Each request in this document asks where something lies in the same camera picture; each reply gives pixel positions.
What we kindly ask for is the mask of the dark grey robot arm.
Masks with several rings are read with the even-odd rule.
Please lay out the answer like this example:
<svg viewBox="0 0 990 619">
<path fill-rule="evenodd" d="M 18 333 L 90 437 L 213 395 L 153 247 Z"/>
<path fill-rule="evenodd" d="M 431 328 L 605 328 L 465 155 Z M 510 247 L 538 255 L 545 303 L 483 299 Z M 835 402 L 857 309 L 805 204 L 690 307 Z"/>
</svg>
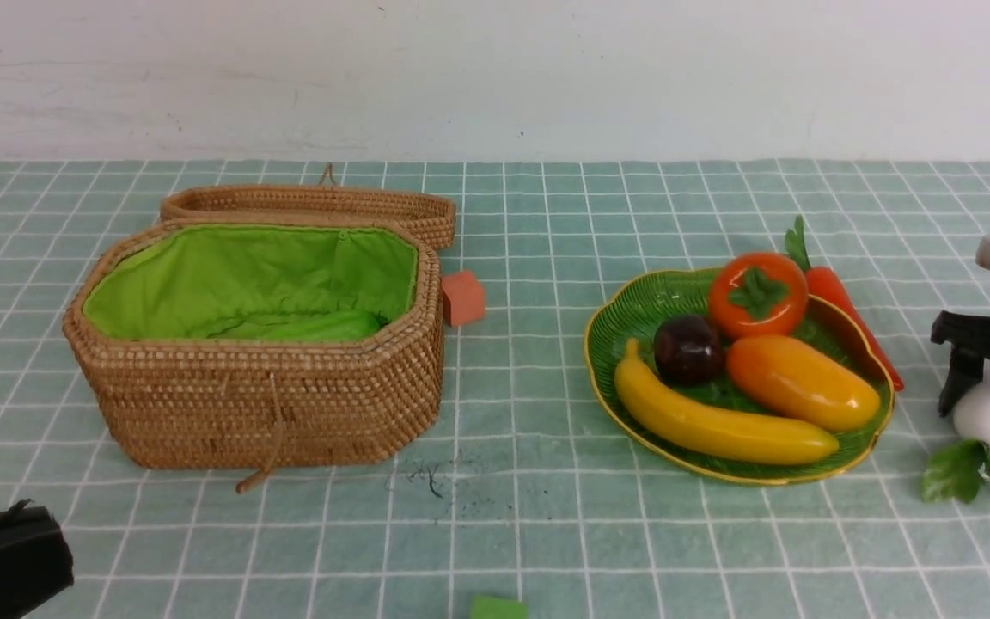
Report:
<svg viewBox="0 0 990 619">
<path fill-rule="evenodd" d="M 20 500 L 0 511 L 0 618 L 24 618 L 74 584 L 74 556 L 47 508 Z"/>
</svg>

